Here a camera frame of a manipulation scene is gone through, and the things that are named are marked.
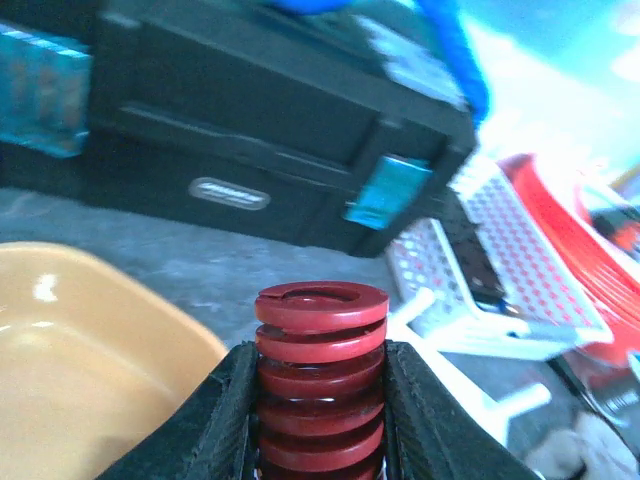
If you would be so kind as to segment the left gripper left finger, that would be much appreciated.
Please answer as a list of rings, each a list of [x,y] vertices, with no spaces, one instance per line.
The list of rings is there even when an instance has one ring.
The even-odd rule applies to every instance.
[[[257,361],[254,343],[232,348],[166,422],[99,477],[254,479]]]

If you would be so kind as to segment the red large spring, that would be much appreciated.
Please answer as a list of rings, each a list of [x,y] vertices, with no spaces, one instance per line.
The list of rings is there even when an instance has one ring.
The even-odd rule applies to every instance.
[[[379,478],[387,293],[295,282],[262,290],[254,308],[260,478]]]

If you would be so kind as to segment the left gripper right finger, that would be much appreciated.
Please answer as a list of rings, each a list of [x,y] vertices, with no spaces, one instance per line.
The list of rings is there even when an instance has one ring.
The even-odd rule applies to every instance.
[[[410,344],[386,341],[385,349],[388,479],[538,477],[468,415]]]

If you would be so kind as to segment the beige work glove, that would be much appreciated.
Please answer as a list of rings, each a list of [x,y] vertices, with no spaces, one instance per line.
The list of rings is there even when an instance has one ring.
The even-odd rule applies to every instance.
[[[631,480],[639,461],[600,416],[581,412],[572,428],[551,431],[524,458],[544,479]]]

